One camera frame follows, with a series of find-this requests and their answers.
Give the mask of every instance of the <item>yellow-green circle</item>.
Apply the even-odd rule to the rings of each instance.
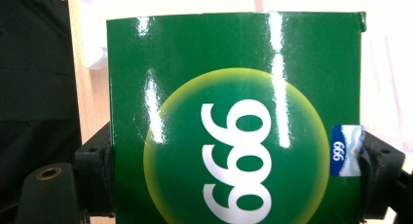
[[[328,149],[328,139],[327,135],[325,133],[324,126],[322,124],[322,121],[319,117],[319,114],[317,110],[314,108],[312,103],[305,97],[299,90],[297,90],[294,86],[288,84],[285,82],[282,78],[277,78],[274,75],[255,70],[255,69],[249,69],[249,68],[226,68],[226,69],[221,69],[221,70],[215,70],[208,72],[206,74],[203,74],[201,76],[198,76],[190,81],[188,81],[186,84],[181,86],[179,89],[177,89],[162,105],[161,109],[158,111],[159,117],[163,122],[161,132],[163,133],[164,142],[156,142],[153,137],[153,132],[150,130],[147,134],[146,137],[146,145],[144,149],[144,172],[145,172],[145,179],[146,179],[146,184],[148,187],[148,190],[150,192],[151,198],[156,205],[158,211],[163,215],[163,217],[167,220],[168,223],[190,223],[191,220],[194,220],[193,217],[189,217],[191,215],[194,215],[195,218],[201,218],[205,217],[206,220],[212,220],[212,219],[207,219],[207,216],[210,215],[210,213],[207,213],[207,208],[201,207],[201,203],[197,202],[194,203],[194,205],[198,205],[199,208],[196,209],[195,207],[187,206],[188,210],[193,210],[193,211],[188,211],[184,212],[182,211],[185,207],[180,207],[180,210],[177,209],[178,206],[182,205],[184,201],[176,200],[176,199],[171,199],[171,198],[166,198],[166,194],[171,194],[173,192],[180,192],[180,190],[177,189],[183,189],[179,187],[173,187],[173,186],[166,186],[165,183],[168,182],[168,180],[164,180],[164,177],[170,176],[172,182],[174,180],[182,180],[182,187],[187,188],[187,186],[191,186],[188,189],[190,190],[192,187],[196,187],[199,184],[196,184],[197,181],[192,181],[191,179],[194,179],[196,176],[200,176],[197,174],[192,174],[192,171],[188,170],[185,174],[180,174],[178,172],[175,172],[174,170],[169,171],[166,174],[162,174],[162,171],[168,170],[173,168],[175,163],[181,163],[182,161],[188,161],[189,163],[194,163],[197,160],[192,157],[191,159],[185,158],[185,156],[182,156],[180,158],[180,155],[175,154],[176,151],[185,149],[187,151],[193,150],[192,147],[185,146],[186,144],[191,144],[191,142],[185,142],[185,140],[176,141],[179,135],[177,135],[176,131],[174,130],[175,128],[179,128],[179,126],[175,126],[173,123],[170,123],[169,121],[175,121],[175,120],[170,120],[173,118],[177,118],[175,113],[178,111],[181,111],[181,108],[185,108],[185,106],[190,105],[189,100],[191,98],[194,98],[194,96],[200,96],[200,95],[207,95],[207,91],[209,87],[211,86],[216,86],[216,84],[221,84],[221,83],[228,83],[231,81],[231,84],[235,84],[235,86],[238,83],[246,83],[247,85],[244,85],[245,87],[248,87],[248,85],[252,86],[257,86],[257,89],[260,89],[258,86],[262,85],[263,90],[268,90],[268,93],[272,95],[272,99],[277,99],[279,96],[276,95],[276,90],[280,90],[282,92],[285,92],[286,96],[289,97],[287,100],[288,103],[292,104],[292,109],[294,111],[298,111],[298,113],[301,113],[303,115],[303,119],[305,119],[305,122],[308,123],[307,126],[304,126],[305,128],[310,131],[310,137],[312,140],[315,140],[317,145],[314,146],[309,146],[309,147],[314,147],[314,154],[308,155],[308,157],[313,157],[310,159],[311,163],[317,164],[317,169],[314,169],[314,171],[309,171],[308,176],[307,175],[302,175],[305,179],[308,181],[301,181],[304,184],[309,182],[312,184],[317,184],[314,185],[308,192],[310,193],[309,197],[310,199],[307,199],[308,201],[301,201],[304,207],[301,207],[302,210],[299,210],[299,213],[296,213],[293,217],[288,217],[289,221],[291,223],[306,223],[310,220],[310,218],[313,216],[315,211],[317,210],[323,194],[325,192],[325,188],[327,185],[328,181],[328,169],[329,169],[329,149]],[[243,98],[243,93],[232,93],[234,96],[239,96],[240,98]],[[276,115],[277,111],[270,112],[272,115]],[[188,121],[196,122],[196,114],[195,115],[190,115],[194,116],[194,118],[188,117]],[[207,134],[207,132],[199,132],[199,134],[204,135]],[[299,138],[301,137],[300,135],[293,135],[293,138]],[[297,147],[301,146],[292,146],[290,149],[285,149],[284,151],[280,151],[280,147],[276,147],[276,149],[267,148],[268,150],[279,150],[277,153],[283,154],[286,157],[294,159],[296,155],[299,155],[300,152],[292,152],[293,150],[296,150]],[[169,154],[175,155],[177,162],[174,161],[175,159],[171,159]],[[272,154],[272,159],[273,161],[279,161],[280,159],[282,160],[282,156],[279,156],[279,154],[275,155]],[[205,173],[204,168],[197,168],[196,165],[187,165],[188,168],[195,168],[199,170],[199,173],[204,173],[207,177],[207,174]],[[273,174],[270,173],[269,177],[272,176],[271,179],[267,178],[267,180],[277,180],[275,177],[282,175],[281,180],[285,180],[283,184],[278,184],[277,188],[285,189],[285,191],[273,191],[271,188],[267,188],[272,196],[272,199],[276,199],[277,196],[281,193],[288,193],[291,191],[288,191],[288,187],[291,186],[292,184],[288,185],[289,178],[286,177],[285,174],[279,173],[279,174]],[[195,194],[194,196],[188,196],[186,200],[190,200],[194,198],[194,201],[199,199],[197,196],[201,195],[202,196],[202,190],[200,191],[199,194]],[[285,208],[295,208],[294,206],[280,206],[280,207],[274,207],[278,208],[280,210],[283,210]],[[268,215],[271,215],[272,212],[279,213],[275,210],[272,210]]]

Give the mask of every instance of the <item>black fabric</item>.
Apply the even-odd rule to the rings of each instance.
[[[0,0],[0,121],[77,118],[69,25],[67,1]]]
[[[29,173],[80,146],[67,1],[0,0],[0,223]]]

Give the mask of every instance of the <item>blue sticker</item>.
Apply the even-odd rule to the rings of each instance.
[[[358,125],[334,126],[330,142],[331,176],[360,176],[358,155],[362,149],[364,131]]]

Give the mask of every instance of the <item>blue label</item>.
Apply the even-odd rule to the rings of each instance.
[[[341,125],[334,126],[330,142],[330,174],[339,176],[346,160],[346,140],[344,139]]]

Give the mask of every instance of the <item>green box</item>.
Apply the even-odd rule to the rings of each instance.
[[[107,22],[117,223],[359,223],[361,13]]]

